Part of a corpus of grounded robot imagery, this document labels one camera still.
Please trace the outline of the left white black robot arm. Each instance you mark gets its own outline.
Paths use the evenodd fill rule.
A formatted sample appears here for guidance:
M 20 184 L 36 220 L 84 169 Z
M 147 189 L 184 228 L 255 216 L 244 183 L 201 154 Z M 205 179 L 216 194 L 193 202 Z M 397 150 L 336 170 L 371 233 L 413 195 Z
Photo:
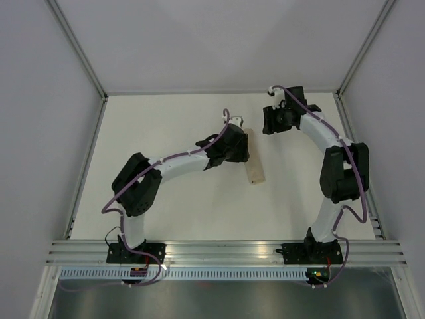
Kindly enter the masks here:
M 144 217 L 153 206 L 160 186 L 188 173 L 206 171 L 229 163 L 246 163 L 249 159 L 248 134 L 243 119 L 232 117 L 219 134 L 198 141 L 185 152 L 165 158 L 132 155 L 112 182 L 114 197 L 102 213 L 120 214 L 122 256 L 130 263 L 144 258 Z

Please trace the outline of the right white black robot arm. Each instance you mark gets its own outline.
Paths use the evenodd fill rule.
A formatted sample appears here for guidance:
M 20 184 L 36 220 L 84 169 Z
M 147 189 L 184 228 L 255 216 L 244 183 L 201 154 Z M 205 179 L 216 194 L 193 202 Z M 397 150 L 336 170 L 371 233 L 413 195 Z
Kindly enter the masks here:
M 345 210 L 360 200 L 362 212 L 358 222 L 367 222 L 365 193 L 369 189 L 369 148 L 344 138 L 325 118 L 321 108 L 308 104 L 302 86 L 271 86 L 274 99 L 263 109 L 263 134 L 282 133 L 292 128 L 303 132 L 323 154 L 319 176 L 324 196 L 317 219 L 308 228 L 302 243 L 283 244 L 277 253 L 287 265 L 343 264 L 343 252 L 337 228 Z

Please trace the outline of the beige cloth napkin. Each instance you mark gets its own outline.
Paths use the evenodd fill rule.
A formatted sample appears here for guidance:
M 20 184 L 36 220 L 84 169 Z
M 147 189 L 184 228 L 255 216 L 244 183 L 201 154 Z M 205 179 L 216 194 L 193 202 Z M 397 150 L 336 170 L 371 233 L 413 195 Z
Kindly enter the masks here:
M 245 128 L 245 133 L 248 135 L 248 153 L 249 159 L 244 164 L 248 181 L 251 185 L 258 185 L 264 183 L 266 178 L 264 175 L 263 165 L 260 159 L 260 152 L 258 151 L 256 136 L 254 130 Z

